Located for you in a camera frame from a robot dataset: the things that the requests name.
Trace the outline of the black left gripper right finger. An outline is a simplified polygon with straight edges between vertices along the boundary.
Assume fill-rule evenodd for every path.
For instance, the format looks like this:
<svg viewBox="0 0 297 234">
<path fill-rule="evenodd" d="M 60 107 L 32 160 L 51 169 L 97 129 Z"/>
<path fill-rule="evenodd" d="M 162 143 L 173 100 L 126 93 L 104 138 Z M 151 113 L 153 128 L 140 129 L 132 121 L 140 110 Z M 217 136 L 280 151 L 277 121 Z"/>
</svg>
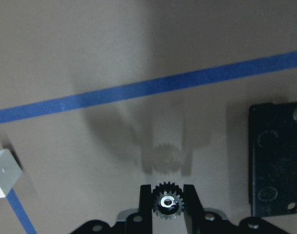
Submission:
<svg viewBox="0 0 297 234">
<path fill-rule="evenodd" d="M 189 234 L 201 234 L 204 221 L 204 209 L 194 185 L 183 185 L 184 221 Z"/>
</svg>

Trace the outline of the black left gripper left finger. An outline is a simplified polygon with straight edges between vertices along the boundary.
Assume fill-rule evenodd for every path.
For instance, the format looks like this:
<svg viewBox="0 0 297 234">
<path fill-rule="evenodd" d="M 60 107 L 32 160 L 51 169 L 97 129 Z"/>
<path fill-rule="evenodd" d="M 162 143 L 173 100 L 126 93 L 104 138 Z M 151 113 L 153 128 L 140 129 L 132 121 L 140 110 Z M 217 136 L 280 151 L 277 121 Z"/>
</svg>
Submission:
<svg viewBox="0 0 297 234">
<path fill-rule="evenodd" d="M 151 185 L 141 185 L 139 195 L 139 215 L 142 218 L 140 222 L 140 233 L 141 234 L 152 234 L 152 190 Z"/>
</svg>

